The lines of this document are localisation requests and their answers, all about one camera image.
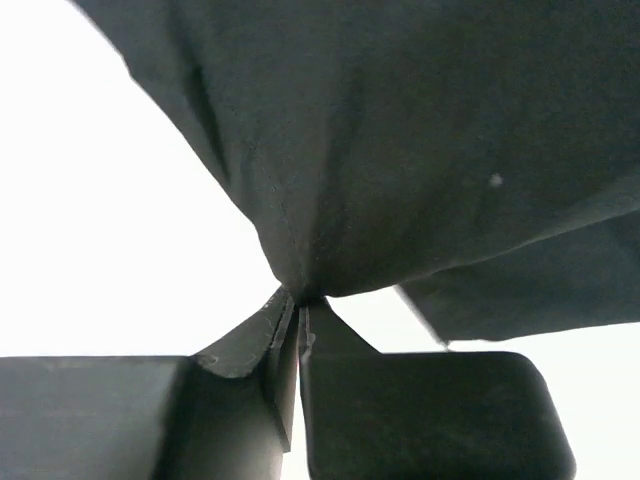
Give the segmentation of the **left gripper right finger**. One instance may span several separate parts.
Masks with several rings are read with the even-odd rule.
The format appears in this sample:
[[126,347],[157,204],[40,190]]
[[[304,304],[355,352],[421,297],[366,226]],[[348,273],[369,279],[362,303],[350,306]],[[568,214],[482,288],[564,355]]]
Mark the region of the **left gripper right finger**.
[[382,353],[324,301],[299,314],[314,479],[564,480],[576,462],[547,384],[514,352]]

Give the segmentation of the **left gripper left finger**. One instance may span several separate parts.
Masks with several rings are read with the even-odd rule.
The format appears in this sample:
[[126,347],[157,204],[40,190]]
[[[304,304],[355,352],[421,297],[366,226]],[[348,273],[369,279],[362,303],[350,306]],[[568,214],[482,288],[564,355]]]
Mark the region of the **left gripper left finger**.
[[276,291],[190,356],[6,357],[5,479],[277,479],[291,447],[296,308]]

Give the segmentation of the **black trousers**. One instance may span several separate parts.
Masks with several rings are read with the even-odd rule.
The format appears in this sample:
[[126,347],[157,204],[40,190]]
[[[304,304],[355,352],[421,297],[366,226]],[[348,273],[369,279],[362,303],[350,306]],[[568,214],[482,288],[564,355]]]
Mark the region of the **black trousers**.
[[83,1],[299,302],[443,340],[639,318],[635,1]]

